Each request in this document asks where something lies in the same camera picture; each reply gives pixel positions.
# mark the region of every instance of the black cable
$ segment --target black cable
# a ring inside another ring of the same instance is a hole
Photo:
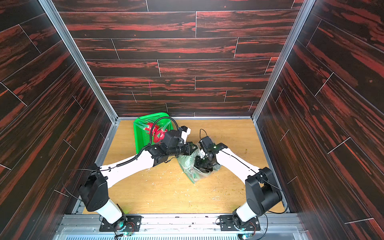
[[[238,160],[235,156],[232,156],[231,154],[229,154],[229,153],[227,153],[227,152],[224,152],[223,150],[220,150],[220,151],[222,151],[223,153],[225,153],[225,154],[227,154],[227,155],[229,155],[229,156],[235,158],[237,161],[239,161],[240,163],[242,163],[244,166],[246,166],[247,168],[249,168],[249,170],[251,170],[252,172],[254,172],[254,173],[256,174],[255,171],[253,171],[250,167],[248,167],[247,165],[245,165],[242,161]]]
[[[174,158],[177,158],[177,157],[172,157],[171,159],[169,159],[169,160],[166,160],[164,163],[169,163],[172,159],[174,159]]]
[[[119,163],[116,165],[116,167],[121,167],[121,166],[124,166],[130,162],[133,162],[135,161],[136,159],[138,159],[138,157],[141,155],[141,153],[144,151],[144,149],[148,146],[151,146],[152,145],[152,132],[153,132],[153,129],[155,128],[155,125],[158,121],[162,120],[162,119],[170,119],[172,120],[174,123],[175,123],[175,126],[176,126],[176,129],[179,129],[179,126],[177,125],[177,122],[175,121],[175,119],[171,118],[171,117],[162,117],[162,118],[159,118],[158,120],[156,120],[152,127],[151,127],[151,130],[149,131],[149,144],[147,144],[146,146],[142,147],[141,150],[139,151],[138,154],[136,154],[133,158],[131,158],[130,160],[127,160],[125,162],[122,162],[122,163]]]
[[[63,176],[64,176],[64,173],[65,173],[65,172],[73,171],[73,170],[87,170],[87,171],[93,171],[93,172],[110,171],[111,169],[114,169],[114,168],[116,168],[116,167],[124,166],[124,165],[126,165],[126,164],[128,164],[128,163],[130,163],[130,162],[132,162],[132,161],[134,161],[134,160],[136,160],[136,159],[141,155],[141,153],[144,151],[144,149],[145,149],[146,147],[152,145],[152,132],[153,132],[153,129],[154,129],[156,123],[157,123],[158,121],[160,121],[161,119],[170,119],[170,120],[172,120],[172,121],[175,123],[176,129],[179,129],[179,126],[177,125],[177,122],[176,122],[173,118],[171,118],[171,117],[162,117],[162,118],[159,118],[158,120],[156,120],[156,121],[153,123],[153,125],[152,125],[152,127],[151,127],[151,130],[150,130],[150,132],[149,132],[149,144],[146,145],[146,146],[144,146],[144,147],[142,147],[141,150],[139,151],[139,153],[136,154],[136,155],[135,155],[133,158],[131,158],[130,160],[127,160],[127,161],[125,161],[125,162],[119,163],[119,164],[117,164],[117,165],[114,166],[114,167],[109,167],[108,169],[104,169],[104,170],[92,170],[92,169],[86,169],[86,168],[75,168],[75,169],[65,170],[65,171],[63,172],[63,174],[61,175],[59,181],[61,181],[61,184],[63,185],[63,187],[64,187],[64,189],[67,191],[67,193],[69,193],[72,197],[78,199],[79,201],[82,201],[81,199],[79,199],[78,197],[75,197],[72,193],[70,193],[70,192],[68,191],[68,189],[65,187],[64,182],[63,182]]]
[[[203,130],[205,132],[205,135],[208,136],[207,132],[204,129],[200,128],[200,134],[199,134],[200,135],[200,139],[201,139],[201,130]]]
[[[275,186],[275,185],[273,185],[273,184],[270,184],[267,180],[265,180],[265,179],[263,179],[266,183],[268,183],[269,185],[271,185],[272,187],[275,187],[275,188],[277,188],[277,189],[279,189],[283,194],[284,194],[284,196],[285,196],[285,199],[288,199],[288,197],[287,197],[287,195],[285,194],[285,192],[281,189],[281,188],[279,188],[279,187],[277,187],[277,186]],[[268,210],[268,212],[271,212],[271,213],[273,213],[273,214],[283,214],[283,213],[285,213],[286,211],[287,211],[287,209],[288,209],[288,203],[287,203],[287,206],[285,207],[285,209],[284,209],[284,211],[283,212],[273,212],[273,211],[269,211]]]
[[[266,229],[265,229],[265,232],[264,232],[263,236],[261,236],[261,238],[258,238],[258,239],[256,239],[256,240],[260,240],[260,239],[262,239],[263,237],[265,237],[265,234],[266,234],[266,232],[267,232],[267,230],[268,230],[268,217],[267,217],[266,214],[264,214],[264,215],[265,215],[265,217],[266,217]]]

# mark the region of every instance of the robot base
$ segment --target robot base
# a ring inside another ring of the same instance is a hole
[[[107,222],[107,220],[105,218],[103,218],[103,220],[101,221],[101,225],[100,225],[100,229],[99,231],[100,232],[138,232],[140,230],[140,225],[141,225],[141,216],[132,216],[132,215],[125,215],[127,217],[127,220],[125,221],[125,223],[122,223],[121,221],[116,221],[115,223],[113,224],[110,224],[109,222]],[[119,226],[117,226],[118,224],[125,224],[125,228],[123,227],[122,230],[116,230],[116,229],[119,229]]]
[[[235,227],[235,224],[233,222],[232,217],[233,217],[233,215],[220,215],[219,216],[220,228],[222,231],[240,231],[239,229],[237,229]],[[257,216],[254,218],[251,218],[249,221],[255,225],[256,231],[260,231],[261,228],[260,228],[260,223],[259,223]],[[242,231],[255,231],[255,229],[253,228],[253,226],[251,224],[248,224],[248,226]]]

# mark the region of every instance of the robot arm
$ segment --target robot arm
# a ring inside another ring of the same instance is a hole
[[[165,133],[164,139],[144,148],[138,155],[126,158],[116,163],[101,166],[93,164],[89,175],[84,176],[79,192],[88,211],[96,211],[109,223],[115,224],[116,231],[126,225],[125,216],[121,209],[109,199],[108,188],[122,179],[144,169],[155,167],[166,162],[169,156],[191,155],[197,146],[186,142],[190,129],[182,126],[178,130]]]
[[[199,141],[205,153],[204,158],[197,157],[195,167],[203,172],[212,171],[216,164],[223,165],[235,174],[245,184],[247,201],[234,210],[233,221],[238,229],[245,228],[248,221],[261,216],[282,200],[272,171],[265,167],[260,169],[241,159],[226,145],[214,144],[207,136]]]

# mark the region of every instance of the metal grate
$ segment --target metal grate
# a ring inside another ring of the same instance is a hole
[[[236,235],[209,236],[209,237],[192,237],[192,236],[161,236],[161,237],[119,237],[119,240],[237,240]],[[65,240],[114,240],[114,237],[92,236],[92,235],[72,235]]]

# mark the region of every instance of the aluminum frame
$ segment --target aluminum frame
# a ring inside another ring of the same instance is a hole
[[[257,132],[257,136],[258,136],[259,141],[260,141],[260,144],[261,144],[261,146],[262,146],[262,149],[263,149],[263,152],[264,152],[264,155],[265,155],[265,158],[266,158],[266,162],[268,163],[269,169],[273,172],[273,176],[274,176],[275,179],[277,180],[277,181],[276,181],[276,182],[277,182],[277,186],[278,186],[280,189],[282,189],[282,188],[281,188],[280,181],[279,181],[279,178],[277,177],[275,168],[274,168],[274,166],[273,166],[273,164],[272,164],[271,158],[269,157],[268,151],[266,150],[266,147],[265,147],[264,140],[263,140],[263,138],[262,138],[261,132],[260,132],[258,126],[257,126],[257,123],[254,122],[254,124],[255,124],[255,129],[256,129],[256,132]],[[286,197],[285,197],[285,194],[282,194],[282,196],[283,196],[283,199],[281,200],[281,202],[283,203],[283,206],[284,206],[284,207],[287,207],[286,212],[291,212],[290,209],[289,209],[288,202],[287,202],[287,199],[286,199]]]
[[[116,120],[118,119],[118,115],[116,114],[112,105],[109,103],[107,97],[105,96],[105,94],[101,90],[99,84],[96,81],[96,78],[94,77],[93,73],[91,72],[91,70],[90,70],[88,64],[86,63],[84,57],[80,53],[79,48],[77,47],[76,43],[74,42],[70,32],[68,31],[63,19],[61,18],[60,14],[58,13],[52,0],[38,0],[38,1],[39,1],[40,5],[43,7],[49,20],[51,20],[53,26],[55,27],[56,31],[60,35],[61,39],[63,40],[63,43],[68,48],[68,51],[71,53],[74,61],[79,66],[81,72],[83,73],[85,79],[87,80],[87,82],[89,83],[93,92],[95,93],[97,99],[99,100],[99,102],[103,106],[109,119],[111,120],[112,123],[115,123]]]
[[[288,38],[284,44],[284,47],[280,53],[279,59],[276,62],[276,65],[272,71],[272,74],[268,80],[268,83],[265,87],[264,93],[257,104],[257,107],[255,111],[253,112],[252,119],[253,122],[256,125],[256,121],[259,118],[259,115],[269,97],[269,95],[272,92],[272,89],[277,81],[278,76],[280,75],[281,70],[283,69],[283,66],[285,64],[285,61],[287,60],[289,54],[291,53],[291,50],[293,48],[293,45],[295,44],[297,37],[300,34],[301,29],[304,26],[305,21],[307,20],[308,15],[310,14],[310,11],[313,7],[313,4],[316,0],[305,0],[303,5],[300,8],[300,11],[296,17],[296,21],[292,26],[292,29],[288,35]]]
[[[140,231],[134,236],[159,234],[179,235],[191,234],[237,234],[239,232],[222,232],[215,222],[223,214],[132,214],[143,216]],[[305,235],[305,230],[297,214],[266,214],[268,216],[267,233],[293,233]],[[108,236],[111,233],[99,232],[99,214],[64,215],[56,232],[56,239],[65,239],[71,235]],[[261,233],[266,228],[266,217],[259,217]]]
[[[251,116],[220,116],[220,117],[172,117],[173,119],[179,120],[231,120],[231,119],[252,119]],[[121,117],[118,120],[121,121],[132,121],[136,120],[136,117]]]
[[[101,166],[104,162],[105,157],[107,156],[108,150],[112,144],[113,138],[115,137],[116,131],[118,130],[120,124],[120,120],[117,120],[115,123],[112,123],[109,127],[107,136],[105,136],[105,140],[103,145],[101,146],[101,150],[96,158],[96,165]]]

